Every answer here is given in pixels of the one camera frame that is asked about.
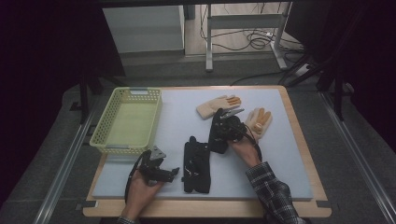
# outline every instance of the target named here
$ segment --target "shirt sleeve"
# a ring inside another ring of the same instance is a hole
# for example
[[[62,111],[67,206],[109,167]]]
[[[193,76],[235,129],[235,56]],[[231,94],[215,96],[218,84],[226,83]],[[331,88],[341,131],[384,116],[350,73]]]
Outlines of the shirt sleeve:
[[[289,186],[276,178],[268,162],[250,168],[246,174],[264,209],[283,223],[305,223],[292,204]]]

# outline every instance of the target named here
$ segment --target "person's left hand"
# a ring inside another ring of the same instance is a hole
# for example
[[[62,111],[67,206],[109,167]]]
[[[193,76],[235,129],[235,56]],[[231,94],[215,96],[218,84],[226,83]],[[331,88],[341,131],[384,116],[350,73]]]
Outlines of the person's left hand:
[[[158,182],[156,185],[149,187],[139,170],[136,170],[129,187],[127,204],[121,215],[135,221],[143,208],[151,203],[163,185],[163,182]]]

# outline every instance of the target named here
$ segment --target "table surface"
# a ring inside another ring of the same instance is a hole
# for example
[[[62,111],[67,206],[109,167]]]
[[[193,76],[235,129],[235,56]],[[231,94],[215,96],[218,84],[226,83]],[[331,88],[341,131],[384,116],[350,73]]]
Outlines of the table surface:
[[[284,87],[281,86],[254,86],[254,87],[182,87],[182,88],[162,88],[163,90],[252,90],[252,89],[277,89],[280,92],[283,104],[289,117],[290,126],[294,133],[297,146],[299,148],[305,170],[307,172],[313,199],[308,202],[293,202],[298,214],[301,217],[328,217],[332,209],[327,207],[328,199],[320,182],[317,169],[312,160],[308,146],[305,142],[299,122],[295,116],[290,98]],[[117,217],[124,207],[122,199],[95,199],[92,192],[96,181],[102,172],[106,161],[103,155],[92,186],[87,197],[87,201],[97,201],[96,207],[86,207],[83,213],[87,217]],[[262,217],[263,211],[260,202],[255,200],[177,200],[177,199],[156,199],[141,214],[141,217]]]

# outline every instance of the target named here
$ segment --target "green plastic basket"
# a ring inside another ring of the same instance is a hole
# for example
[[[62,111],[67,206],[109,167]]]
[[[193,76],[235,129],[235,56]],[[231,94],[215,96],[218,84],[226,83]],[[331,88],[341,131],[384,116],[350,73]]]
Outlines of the green plastic basket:
[[[160,89],[114,89],[90,145],[108,154],[139,155],[152,148],[162,105]]]

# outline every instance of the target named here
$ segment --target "metal stand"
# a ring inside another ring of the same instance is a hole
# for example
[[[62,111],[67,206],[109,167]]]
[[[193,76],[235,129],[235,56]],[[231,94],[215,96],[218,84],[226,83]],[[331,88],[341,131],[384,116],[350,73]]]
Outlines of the metal stand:
[[[88,115],[90,114],[90,109],[88,107],[89,101],[88,101],[88,88],[90,88],[92,94],[94,95],[100,95],[102,94],[104,87],[102,86],[99,77],[102,77],[106,79],[107,81],[110,81],[114,83],[115,85],[119,87],[127,87],[128,85],[122,81],[119,81],[115,77],[112,77],[100,70],[92,70],[83,67],[81,74],[80,74],[80,80],[79,80],[79,96],[80,96],[80,101],[81,101],[81,106],[79,107],[81,109],[81,121],[80,124],[83,124],[85,120],[87,119]]]
[[[286,70],[287,66],[279,49],[279,42],[289,16],[290,5],[291,2],[288,2],[282,14],[219,16],[212,16],[211,5],[207,5],[206,72],[213,71],[212,30],[248,28],[277,28],[276,39],[271,42],[271,49],[280,69]]]

